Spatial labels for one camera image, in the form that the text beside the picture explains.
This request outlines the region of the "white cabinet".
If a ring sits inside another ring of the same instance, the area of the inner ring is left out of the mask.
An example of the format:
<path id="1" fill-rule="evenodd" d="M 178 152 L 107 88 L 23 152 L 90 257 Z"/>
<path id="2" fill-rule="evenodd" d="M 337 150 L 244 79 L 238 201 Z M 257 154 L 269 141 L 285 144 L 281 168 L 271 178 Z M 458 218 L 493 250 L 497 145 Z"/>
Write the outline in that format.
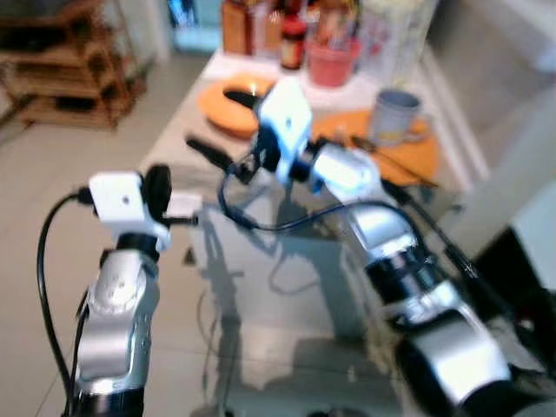
<path id="1" fill-rule="evenodd" d="M 462 196 L 449 237 L 468 255 L 492 247 L 511 229 L 541 288 L 556 289 L 556 96 L 552 84 L 526 96 L 481 131 L 500 154 L 488 174 Z"/>

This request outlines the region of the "red utensil pot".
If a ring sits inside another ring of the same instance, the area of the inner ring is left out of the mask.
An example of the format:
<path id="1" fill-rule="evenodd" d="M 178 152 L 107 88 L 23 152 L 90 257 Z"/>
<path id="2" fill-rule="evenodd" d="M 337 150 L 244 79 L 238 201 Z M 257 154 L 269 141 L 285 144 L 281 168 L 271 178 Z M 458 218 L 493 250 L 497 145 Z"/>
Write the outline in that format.
<path id="1" fill-rule="evenodd" d="M 359 43 L 350 35 L 314 33 L 308 43 L 308 80 L 316 87 L 338 89 L 351 79 Z"/>

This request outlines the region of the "wooden shelf rack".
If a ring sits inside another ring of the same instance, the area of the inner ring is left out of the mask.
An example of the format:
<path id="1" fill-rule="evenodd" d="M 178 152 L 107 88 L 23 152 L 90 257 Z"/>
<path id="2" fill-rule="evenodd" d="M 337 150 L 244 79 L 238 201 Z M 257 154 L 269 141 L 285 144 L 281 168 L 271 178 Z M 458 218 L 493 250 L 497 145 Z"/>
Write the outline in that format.
<path id="1" fill-rule="evenodd" d="M 0 92 L 24 126 L 115 128 L 135 67 L 122 0 L 0 0 Z"/>

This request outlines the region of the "grey mug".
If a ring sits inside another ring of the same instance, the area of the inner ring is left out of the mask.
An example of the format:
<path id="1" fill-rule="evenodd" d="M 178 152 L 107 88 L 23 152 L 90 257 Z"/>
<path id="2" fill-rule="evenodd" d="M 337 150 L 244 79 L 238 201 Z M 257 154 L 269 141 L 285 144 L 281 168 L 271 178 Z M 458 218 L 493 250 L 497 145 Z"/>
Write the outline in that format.
<path id="1" fill-rule="evenodd" d="M 416 128 L 422 102 L 419 96 L 405 89 L 381 89 L 374 99 L 369 139 L 379 147 L 397 146 L 404 142 L 420 142 Z"/>

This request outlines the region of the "clear plastic container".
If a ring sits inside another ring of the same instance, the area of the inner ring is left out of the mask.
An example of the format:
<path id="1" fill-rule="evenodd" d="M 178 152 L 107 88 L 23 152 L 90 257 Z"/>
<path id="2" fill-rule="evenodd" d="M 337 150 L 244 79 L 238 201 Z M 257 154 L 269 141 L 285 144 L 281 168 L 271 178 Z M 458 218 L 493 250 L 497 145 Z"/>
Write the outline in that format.
<path id="1" fill-rule="evenodd" d="M 381 86 L 401 86 L 420 63 L 440 0 L 359 0 L 359 70 Z"/>

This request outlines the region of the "dark jar with red lid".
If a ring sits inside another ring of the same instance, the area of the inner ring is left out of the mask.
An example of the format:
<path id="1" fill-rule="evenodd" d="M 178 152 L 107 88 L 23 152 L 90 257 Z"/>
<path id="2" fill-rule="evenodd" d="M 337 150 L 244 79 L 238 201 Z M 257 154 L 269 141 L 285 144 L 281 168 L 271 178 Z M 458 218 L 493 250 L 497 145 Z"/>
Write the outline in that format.
<path id="1" fill-rule="evenodd" d="M 285 16 L 281 26 L 281 68 L 297 71 L 303 65 L 308 24 L 295 15 Z"/>

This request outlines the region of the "metal spoon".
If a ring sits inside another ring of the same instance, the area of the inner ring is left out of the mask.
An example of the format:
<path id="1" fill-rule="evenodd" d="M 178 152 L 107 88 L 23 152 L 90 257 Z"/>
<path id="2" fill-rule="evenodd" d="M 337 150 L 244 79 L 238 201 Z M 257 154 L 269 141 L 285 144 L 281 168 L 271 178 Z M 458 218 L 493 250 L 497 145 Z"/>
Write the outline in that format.
<path id="1" fill-rule="evenodd" d="M 377 144 L 370 142 L 370 140 L 367 139 L 365 136 L 352 135 L 349 136 L 348 139 L 356 148 L 364 149 L 368 151 L 370 155 L 378 156 L 380 159 L 385 160 L 385 162 L 393 164 L 397 169 L 405 172 L 405 174 L 409 175 L 410 178 L 416 180 L 418 184 L 421 184 L 421 186 L 426 186 L 433 189 L 437 189 L 440 187 L 440 184 L 434 182 L 434 180 L 421 175 L 420 172 L 410 169 L 406 166 L 406 164 L 402 162 L 397 162 L 397 160 L 394 159 L 392 156 L 386 155 L 385 151 L 381 150 L 381 147 L 378 147 Z"/>

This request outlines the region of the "orange box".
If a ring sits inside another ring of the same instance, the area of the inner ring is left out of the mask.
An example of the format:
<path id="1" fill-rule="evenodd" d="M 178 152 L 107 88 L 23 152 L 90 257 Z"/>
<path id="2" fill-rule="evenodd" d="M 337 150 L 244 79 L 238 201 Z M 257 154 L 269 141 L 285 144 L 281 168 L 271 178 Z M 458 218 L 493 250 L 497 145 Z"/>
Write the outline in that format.
<path id="1" fill-rule="evenodd" d="M 253 20 L 242 0 L 223 0 L 220 4 L 222 50 L 228 55 L 253 55 Z"/>

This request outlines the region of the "white napkin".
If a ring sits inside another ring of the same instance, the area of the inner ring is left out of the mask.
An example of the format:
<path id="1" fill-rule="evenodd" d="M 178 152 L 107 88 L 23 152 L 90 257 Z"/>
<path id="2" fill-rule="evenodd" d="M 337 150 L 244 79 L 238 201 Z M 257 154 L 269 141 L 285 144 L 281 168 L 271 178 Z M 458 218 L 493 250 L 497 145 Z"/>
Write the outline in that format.
<path id="1" fill-rule="evenodd" d="M 174 192 L 171 195 L 168 207 L 164 210 L 167 218 L 184 219 L 195 217 L 205 205 L 205 198 L 195 192 Z"/>

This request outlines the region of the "orange plate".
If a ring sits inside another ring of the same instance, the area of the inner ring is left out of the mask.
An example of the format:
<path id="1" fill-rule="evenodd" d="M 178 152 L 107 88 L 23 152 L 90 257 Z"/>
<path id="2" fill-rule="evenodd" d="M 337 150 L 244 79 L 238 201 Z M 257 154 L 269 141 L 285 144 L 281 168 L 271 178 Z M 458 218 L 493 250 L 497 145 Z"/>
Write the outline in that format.
<path id="1" fill-rule="evenodd" d="M 205 115 L 207 122 L 223 134 L 249 142 L 258 128 L 255 110 L 246 109 L 230 101 L 223 95 L 227 87 L 247 87 L 263 91 L 265 96 L 274 87 L 275 79 L 257 73 L 235 73 L 230 78 L 210 84 L 197 99 L 197 106 Z"/>

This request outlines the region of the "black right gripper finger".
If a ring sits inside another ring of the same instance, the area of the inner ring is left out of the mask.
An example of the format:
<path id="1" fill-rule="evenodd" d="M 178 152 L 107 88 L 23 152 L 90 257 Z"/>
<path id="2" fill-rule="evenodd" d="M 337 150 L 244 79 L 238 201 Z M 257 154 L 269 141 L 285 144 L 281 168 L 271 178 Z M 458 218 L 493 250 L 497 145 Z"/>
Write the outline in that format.
<path id="1" fill-rule="evenodd" d="M 234 172 L 237 169 L 237 162 L 229 152 L 217 146 L 217 144 L 207 142 L 201 136 L 187 134 L 184 136 L 184 143 L 202 156 L 203 159 L 206 159 L 212 166 L 222 171 Z"/>
<path id="2" fill-rule="evenodd" d="M 265 96 L 265 92 L 247 87 L 227 87 L 223 89 L 223 95 L 230 101 L 240 104 L 248 110 L 254 111 L 258 102 Z"/>

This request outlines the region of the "orange round placemat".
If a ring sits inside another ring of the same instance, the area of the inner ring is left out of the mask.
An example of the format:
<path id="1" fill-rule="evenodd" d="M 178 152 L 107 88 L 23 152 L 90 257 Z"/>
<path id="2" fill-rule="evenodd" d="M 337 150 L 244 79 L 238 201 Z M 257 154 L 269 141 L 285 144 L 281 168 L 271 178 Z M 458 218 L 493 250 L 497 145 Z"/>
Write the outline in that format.
<path id="1" fill-rule="evenodd" d="M 348 139 L 349 136 L 369 136 L 369 122 L 372 119 L 372 110 L 357 109 L 349 111 L 334 112 L 318 116 L 314 119 L 311 136 L 314 141 L 328 140 L 336 142 L 349 149 L 356 148 Z M 422 136 L 420 142 L 404 142 L 397 146 L 381 148 L 386 155 L 392 156 L 397 162 L 406 164 L 421 175 L 434 180 L 440 172 L 440 139 L 434 132 L 432 118 L 430 116 L 418 116 L 416 128 Z M 390 182 L 409 186 L 418 184 L 416 180 L 410 178 L 405 172 L 397 169 L 393 164 L 385 162 L 378 156 L 372 156 L 374 162 L 378 164 L 381 177 Z"/>

